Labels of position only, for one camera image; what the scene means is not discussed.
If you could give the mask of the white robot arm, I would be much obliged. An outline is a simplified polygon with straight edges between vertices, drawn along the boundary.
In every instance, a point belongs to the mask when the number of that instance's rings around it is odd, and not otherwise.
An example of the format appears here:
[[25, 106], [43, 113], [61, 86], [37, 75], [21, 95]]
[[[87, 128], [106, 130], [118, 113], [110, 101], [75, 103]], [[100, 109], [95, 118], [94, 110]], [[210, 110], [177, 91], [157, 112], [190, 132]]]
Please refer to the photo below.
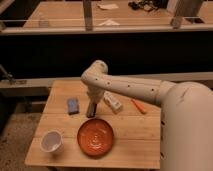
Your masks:
[[161, 108], [160, 171], [213, 171], [213, 90], [197, 82], [111, 76], [101, 60], [81, 80], [93, 103], [107, 90]]

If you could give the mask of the dark gripper fingers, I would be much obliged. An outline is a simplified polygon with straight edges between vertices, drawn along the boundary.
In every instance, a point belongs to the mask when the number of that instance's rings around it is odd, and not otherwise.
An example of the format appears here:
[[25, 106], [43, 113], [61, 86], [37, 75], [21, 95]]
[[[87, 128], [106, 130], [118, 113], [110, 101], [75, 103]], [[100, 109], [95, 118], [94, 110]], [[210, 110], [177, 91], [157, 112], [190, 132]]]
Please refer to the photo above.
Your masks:
[[97, 104], [94, 102], [90, 102], [88, 105], [86, 116], [88, 118], [93, 118], [96, 115], [96, 109], [97, 109]]

